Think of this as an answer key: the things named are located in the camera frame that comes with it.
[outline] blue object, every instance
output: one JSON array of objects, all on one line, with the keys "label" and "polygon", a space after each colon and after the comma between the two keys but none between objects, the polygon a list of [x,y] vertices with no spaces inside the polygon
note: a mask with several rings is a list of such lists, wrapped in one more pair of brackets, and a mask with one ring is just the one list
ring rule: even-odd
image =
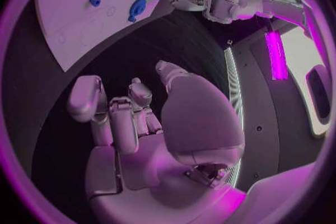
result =
[{"label": "blue object", "polygon": [[89,0],[89,1],[94,7],[97,7],[100,5],[100,0]]},{"label": "blue object", "polygon": [[135,22],[136,16],[146,9],[146,0],[136,0],[129,9],[128,21]]}]

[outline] magenta led strip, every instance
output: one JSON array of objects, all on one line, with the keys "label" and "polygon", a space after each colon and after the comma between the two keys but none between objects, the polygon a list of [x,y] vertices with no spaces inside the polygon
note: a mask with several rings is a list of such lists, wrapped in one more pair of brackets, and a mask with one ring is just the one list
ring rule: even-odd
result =
[{"label": "magenta led strip", "polygon": [[269,52],[273,80],[286,80],[288,78],[286,56],[279,32],[273,31],[265,34]]}]

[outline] led light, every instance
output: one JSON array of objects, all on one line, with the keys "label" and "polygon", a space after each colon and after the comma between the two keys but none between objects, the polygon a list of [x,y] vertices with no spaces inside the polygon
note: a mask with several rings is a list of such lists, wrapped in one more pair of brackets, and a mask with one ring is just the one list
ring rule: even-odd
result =
[{"label": "led light", "polygon": [[270,66],[272,69],[272,79],[286,80],[288,78],[286,56],[284,54],[279,32],[268,32],[265,34],[265,38],[268,47]]}]

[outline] pink light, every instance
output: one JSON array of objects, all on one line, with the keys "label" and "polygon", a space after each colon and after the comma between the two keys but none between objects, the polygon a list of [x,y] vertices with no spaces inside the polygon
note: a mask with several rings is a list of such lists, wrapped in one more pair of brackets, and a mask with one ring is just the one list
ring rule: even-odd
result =
[{"label": "pink light", "polygon": [[279,32],[268,32],[265,34],[265,38],[272,69],[272,79],[286,80],[288,78],[286,56]]}]

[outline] light strip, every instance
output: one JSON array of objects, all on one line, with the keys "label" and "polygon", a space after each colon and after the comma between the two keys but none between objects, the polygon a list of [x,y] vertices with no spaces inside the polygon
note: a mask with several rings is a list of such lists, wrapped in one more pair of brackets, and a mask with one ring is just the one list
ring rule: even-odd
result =
[{"label": "light strip", "polygon": [[288,71],[280,33],[277,31],[265,34],[268,47],[273,80],[286,80]]}]

